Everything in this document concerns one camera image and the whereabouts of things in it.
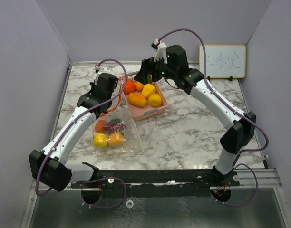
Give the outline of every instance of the white wall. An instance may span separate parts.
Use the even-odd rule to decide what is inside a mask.
[[[153,56],[155,38],[178,28],[194,29],[205,43],[247,44],[271,0],[38,0],[58,28],[73,61],[142,60]],[[164,39],[189,48],[198,59],[196,37],[187,32]]]
[[[272,1],[247,46],[247,55],[242,88],[269,136],[264,153],[279,172],[291,208],[291,0]]]
[[[69,58],[35,0],[0,0],[0,228],[20,226]]]

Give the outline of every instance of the marble table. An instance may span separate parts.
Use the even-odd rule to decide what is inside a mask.
[[[109,66],[112,74],[123,75],[121,67],[111,64]],[[140,69],[140,65],[128,64],[125,67],[127,72]],[[89,91],[89,82],[93,80],[93,76],[92,65],[72,67],[56,132],[69,119],[78,98]],[[246,110],[237,80],[213,79],[211,83],[234,105]],[[169,104],[166,112],[136,122],[145,151],[117,154],[96,152],[92,146],[92,131],[88,129],[73,149],[68,164],[88,162],[100,169],[212,168],[222,149],[219,142],[225,133],[222,124],[193,97],[173,89],[164,80],[159,85]],[[124,98],[120,106],[126,107]],[[256,139],[253,138],[246,148],[258,148]],[[252,168],[264,168],[259,152],[246,152],[238,162]]]

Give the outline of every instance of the screw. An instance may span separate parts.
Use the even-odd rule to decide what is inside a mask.
[[[107,180],[110,184],[114,183],[114,179],[113,178],[110,178]]]
[[[238,175],[234,175],[234,176],[233,176],[233,180],[234,180],[235,182],[238,182],[238,181],[240,180],[240,178],[239,178]]]

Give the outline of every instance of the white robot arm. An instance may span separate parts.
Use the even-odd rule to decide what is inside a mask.
[[[77,107],[65,126],[40,152],[34,150],[29,156],[35,179],[44,159],[47,159],[40,181],[57,191],[63,190],[69,183],[88,181],[94,173],[94,168],[90,165],[83,163],[68,166],[66,162],[86,129],[112,105],[109,102],[88,112],[89,108],[109,100],[118,83],[118,78],[110,74],[109,67],[99,67],[96,70],[96,78],[90,83],[91,90],[79,98]]]
[[[221,121],[227,132],[221,138],[223,149],[213,168],[213,173],[217,180],[223,181],[233,170],[240,150],[248,144],[254,135],[254,125],[238,114],[254,123],[256,121],[255,114],[252,112],[244,113],[243,110],[234,106],[217,92],[210,82],[205,82],[200,71],[189,68],[186,52],[180,45],[167,47],[165,43],[156,39],[152,47],[156,50],[155,57],[142,61],[141,70],[135,76],[135,80],[146,84],[148,74],[152,75],[154,82],[161,78],[174,80],[179,89],[203,103]],[[223,104],[217,96],[232,110]]]

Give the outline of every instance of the plastic basket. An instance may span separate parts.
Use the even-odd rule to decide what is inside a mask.
[[[120,77],[119,82],[120,83],[124,82],[124,79],[125,79],[124,77]],[[166,108],[168,107],[168,103],[167,103],[163,93],[161,92],[159,85],[156,82],[152,83],[152,85],[155,86],[156,92],[162,98],[162,104],[160,107],[152,107],[149,103],[147,103],[146,107],[142,107],[142,108],[137,107],[137,106],[132,105],[130,103],[130,101],[128,99],[128,95],[124,95],[127,107],[129,109],[130,114],[133,117],[134,121],[140,121],[140,120],[164,113]]]

